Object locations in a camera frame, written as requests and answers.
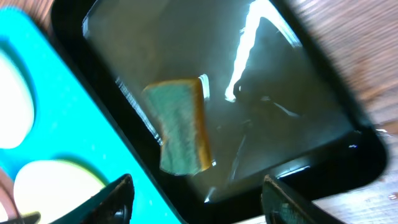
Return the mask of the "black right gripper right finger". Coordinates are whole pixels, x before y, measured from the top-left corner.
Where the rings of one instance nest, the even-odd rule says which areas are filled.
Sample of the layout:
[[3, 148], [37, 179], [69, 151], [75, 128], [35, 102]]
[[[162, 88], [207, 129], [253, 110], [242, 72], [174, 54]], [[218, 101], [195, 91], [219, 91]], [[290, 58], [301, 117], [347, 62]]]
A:
[[264, 177], [261, 202], [268, 224], [343, 224], [271, 175]]

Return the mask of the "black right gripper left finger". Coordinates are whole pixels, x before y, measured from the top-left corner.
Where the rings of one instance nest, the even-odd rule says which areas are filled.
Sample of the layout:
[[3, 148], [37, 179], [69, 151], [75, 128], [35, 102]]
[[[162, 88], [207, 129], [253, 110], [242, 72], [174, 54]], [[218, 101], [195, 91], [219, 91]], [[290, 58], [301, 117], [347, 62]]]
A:
[[134, 202], [134, 184], [124, 174], [53, 224], [129, 224]]

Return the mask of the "yellow-green rimmed plate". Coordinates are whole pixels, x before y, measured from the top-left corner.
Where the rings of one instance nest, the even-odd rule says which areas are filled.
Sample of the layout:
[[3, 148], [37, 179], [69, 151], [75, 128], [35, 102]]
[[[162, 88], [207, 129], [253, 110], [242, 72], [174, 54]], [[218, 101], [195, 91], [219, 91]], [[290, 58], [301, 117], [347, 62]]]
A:
[[22, 167], [14, 181], [19, 213], [40, 213], [39, 223], [52, 223], [105, 187], [89, 169], [63, 160], [33, 161]]

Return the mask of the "yellow green scrub sponge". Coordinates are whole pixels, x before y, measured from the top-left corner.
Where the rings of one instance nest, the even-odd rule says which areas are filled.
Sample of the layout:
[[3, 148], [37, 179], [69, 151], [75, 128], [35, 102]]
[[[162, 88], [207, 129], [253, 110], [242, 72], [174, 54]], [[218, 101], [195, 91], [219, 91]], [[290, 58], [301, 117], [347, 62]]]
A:
[[212, 166], [199, 78], [167, 80], [146, 86], [142, 96], [160, 126], [160, 169], [196, 175]]

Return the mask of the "teal plastic serving tray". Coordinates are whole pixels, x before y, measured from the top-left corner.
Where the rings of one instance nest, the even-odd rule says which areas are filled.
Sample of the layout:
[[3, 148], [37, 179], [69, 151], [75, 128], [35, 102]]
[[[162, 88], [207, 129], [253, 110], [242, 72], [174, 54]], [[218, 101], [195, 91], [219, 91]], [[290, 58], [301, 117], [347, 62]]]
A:
[[63, 160], [79, 164], [105, 182], [124, 174], [134, 184], [130, 223], [180, 223], [107, 117], [45, 36], [20, 9], [1, 9], [1, 50], [22, 72], [34, 102], [34, 124], [14, 149], [1, 148], [1, 220], [39, 223], [40, 213], [19, 213], [14, 181], [26, 164]]

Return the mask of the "white plate with blue rim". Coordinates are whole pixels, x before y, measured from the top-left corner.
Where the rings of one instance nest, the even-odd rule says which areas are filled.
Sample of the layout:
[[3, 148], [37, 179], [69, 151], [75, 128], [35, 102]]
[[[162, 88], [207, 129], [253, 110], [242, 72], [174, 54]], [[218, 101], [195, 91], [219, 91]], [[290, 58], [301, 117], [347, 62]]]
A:
[[34, 124], [34, 102], [17, 65], [1, 50], [1, 148], [18, 147]]

